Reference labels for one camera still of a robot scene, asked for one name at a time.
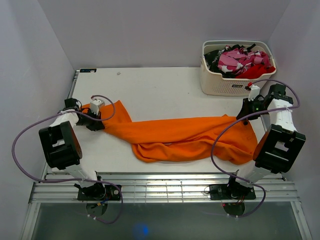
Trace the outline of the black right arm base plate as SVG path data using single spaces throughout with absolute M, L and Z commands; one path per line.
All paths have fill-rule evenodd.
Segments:
M 209 186 L 211 200 L 255 200 L 255 190 L 251 187 L 234 187 L 230 184 L 213 184 Z

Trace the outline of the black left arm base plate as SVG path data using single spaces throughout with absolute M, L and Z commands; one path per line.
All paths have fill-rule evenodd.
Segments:
M 104 200 L 120 201 L 121 200 L 120 190 L 122 189 L 122 186 L 120 184 L 117 184 L 116 186 L 118 187 L 118 189 L 113 185 L 105 184 L 104 185 L 105 190 L 102 192 L 102 195 L 98 197 L 86 196 L 83 192 L 79 190 L 76 199 L 78 201 L 99 201 L 99 202 L 102 202 Z

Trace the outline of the red garment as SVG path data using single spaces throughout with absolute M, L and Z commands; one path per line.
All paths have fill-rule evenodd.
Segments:
M 257 64 L 250 67 L 245 72 L 236 76 L 236 79 L 258 79 L 263 74 L 270 74 L 274 72 L 274 66 L 266 66 L 264 64 Z

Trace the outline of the orange trousers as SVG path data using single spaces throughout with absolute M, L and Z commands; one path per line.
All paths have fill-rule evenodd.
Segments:
M 100 112 L 104 131 L 129 143 L 135 157 L 145 163 L 189 162 L 214 155 L 242 165 L 252 160 L 258 145 L 250 124 L 236 123 L 219 135 L 235 122 L 234 116 L 132 121 L 119 100 Z

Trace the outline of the black label sticker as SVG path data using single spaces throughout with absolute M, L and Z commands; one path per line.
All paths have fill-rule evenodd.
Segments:
M 79 70 L 80 73 L 95 73 L 96 71 L 96 68 L 82 68 Z

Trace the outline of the black garment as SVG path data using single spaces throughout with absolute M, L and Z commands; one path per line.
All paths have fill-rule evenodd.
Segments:
M 211 72 L 222 73 L 218 67 L 219 59 L 222 53 L 222 50 L 217 49 L 204 54 L 206 65 Z

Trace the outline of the pink patterned garment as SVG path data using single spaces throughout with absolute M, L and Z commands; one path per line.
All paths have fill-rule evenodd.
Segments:
M 224 73 L 239 74 L 256 65 L 264 65 L 267 68 L 271 66 L 270 58 L 264 51 L 247 51 L 244 48 L 236 48 L 223 52 L 218 59 L 217 67 Z

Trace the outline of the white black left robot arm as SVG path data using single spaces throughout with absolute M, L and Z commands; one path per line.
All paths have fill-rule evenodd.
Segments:
M 106 187 L 96 182 L 101 180 L 101 177 L 95 170 L 90 170 L 81 163 L 83 153 L 74 127 L 79 125 L 91 131 L 103 130 L 105 127 L 100 121 L 100 108 L 105 102 L 94 98 L 88 107 L 83 108 L 77 99 L 67 98 L 64 104 L 61 115 L 50 126 L 38 132 L 46 162 L 49 167 L 65 171 L 79 179 L 74 186 L 86 197 L 100 200 L 106 195 Z

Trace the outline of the cream plastic laundry basket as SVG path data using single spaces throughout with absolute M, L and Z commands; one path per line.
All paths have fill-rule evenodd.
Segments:
M 208 40 L 202 45 L 202 56 L 200 63 L 200 86 L 202 91 L 207 95 L 213 96 L 246 96 L 247 90 L 245 87 L 252 81 L 260 79 L 268 79 L 276 73 L 277 69 L 272 73 L 261 75 L 256 79 L 236 78 L 236 76 L 242 74 L 236 73 L 218 73 L 211 72 L 207 67 L 204 54 L 207 54 L 214 50 L 222 50 L 229 52 L 235 49 L 244 48 L 248 52 L 250 51 L 263 51 L 269 56 L 271 66 L 276 68 L 276 63 L 271 53 L 270 48 L 266 43 L 262 41 L 254 40 Z

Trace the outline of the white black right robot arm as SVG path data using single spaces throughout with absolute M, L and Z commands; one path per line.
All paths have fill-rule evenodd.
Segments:
M 247 90 L 249 95 L 243 99 L 236 119 L 247 124 L 263 111 L 269 117 L 269 127 L 257 144 L 252 161 L 229 178 L 225 191 L 232 199 L 251 194 L 253 185 L 267 175 L 288 172 L 306 142 L 306 136 L 294 126 L 294 101 L 287 96 L 284 85 L 271 85 L 266 96 L 260 95 L 260 87 L 252 83 Z

